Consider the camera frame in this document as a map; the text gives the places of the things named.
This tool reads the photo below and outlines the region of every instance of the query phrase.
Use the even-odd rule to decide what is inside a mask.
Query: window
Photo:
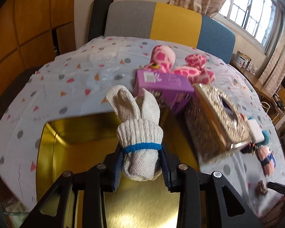
[[[271,34],[276,0],[226,0],[219,13],[265,47]]]

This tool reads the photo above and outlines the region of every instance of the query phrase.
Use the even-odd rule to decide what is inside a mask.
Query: white bed sheet
[[[171,46],[176,54],[175,66],[184,65],[189,54],[206,56],[206,68],[216,74],[214,85],[230,96],[241,113],[253,116],[271,135],[270,147],[277,163],[272,176],[264,176],[255,155],[240,152],[203,165],[201,171],[222,172],[258,216],[266,214],[281,198],[272,190],[266,196],[255,195],[259,180],[285,184],[285,159],[271,119],[244,76],[221,59],[191,47],[150,39],[99,37],[77,51],[56,57],[32,75],[0,121],[0,176],[29,210],[36,205],[36,160],[44,124],[63,117],[111,111],[105,100],[107,90],[121,84],[132,91],[135,70],[149,63],[156,45]]]

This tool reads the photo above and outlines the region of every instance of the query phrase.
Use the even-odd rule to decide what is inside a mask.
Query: white eraser
[[[255,144],[265,140],[262,130],[255,119],[247,120],[245,123],[249,128],[249,134]]]

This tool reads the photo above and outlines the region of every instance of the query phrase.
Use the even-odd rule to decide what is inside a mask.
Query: windowsill
[[[242,27],[240,27],[240,26],[234,24],[233,22],[227,20],[220,13],[218,13],[212,19],[215,19],[216,21],[218,21],[218,22],[222,23],[223,25],[225,25],[226,27],[228,27],[230,30],[239,34],[245,40],[247,40],[249,43],[251,43],[259,52],[261,52],[262,54],[265,54],[264,46],[261,43],[259,43],[255,38],[253,38],[249,33],[247,33]]]

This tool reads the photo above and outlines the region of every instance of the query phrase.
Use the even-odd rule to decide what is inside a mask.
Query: headboard
[[[188,9],[149,1],[111,3],[104,35],[179,43],[206,51],[227,64],[235,44],[234,33],[221,23]]]

